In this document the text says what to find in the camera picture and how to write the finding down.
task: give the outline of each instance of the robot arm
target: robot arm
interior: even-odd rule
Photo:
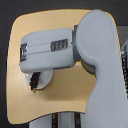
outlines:
[[[74,35],[72,40],[69,28],[27,35],[21,41],[21,70],[32,73],[73,67],[81,60],[97,79],[88,99],[85,127],[127,128],[128,103],[114,20],[105,12],[91,11]]]

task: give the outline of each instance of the wooden board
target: wooden board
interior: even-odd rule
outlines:
[[[20,40],[30,32],[71,27],[89,10],[43,11],[20,16],[13,24],[7,62],[7,116],[12,124],[29,122],[61,111],[85,112],[95,77],[81,63],[74,68],[54,71],[51,82],[42,90],[30,90],[20,71]]]

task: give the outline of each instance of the dark background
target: dark background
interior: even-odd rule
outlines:
[[[6,112],[6,65],[11,27],[14,20],[32,12],[53,9],[101,9],[112,14],[121,44],[128,38],[128,0],[0,0],[0,128],[28,128],[11,125]]]

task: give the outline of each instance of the yellow wooden surface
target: yellow wooden surface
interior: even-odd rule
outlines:
[[[20,16],[13,24],[7,62],[7,116],[12,124],[29,122],[40,116],[60,112],[85,112],[95,77],[81,63],[74,68],[54,71],[51,82],[33,93],[20,71],[20,40],[30,32],[71,27],[87,10],[42,11]]]

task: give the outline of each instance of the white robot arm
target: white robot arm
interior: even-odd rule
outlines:
[[[112,17],[100,10],[70,28],[35,32],[21,40],[24,73],[73,67],[81,61],[96,75],[85,111],[85,128],[128,128],[128,102],[118,34]]]

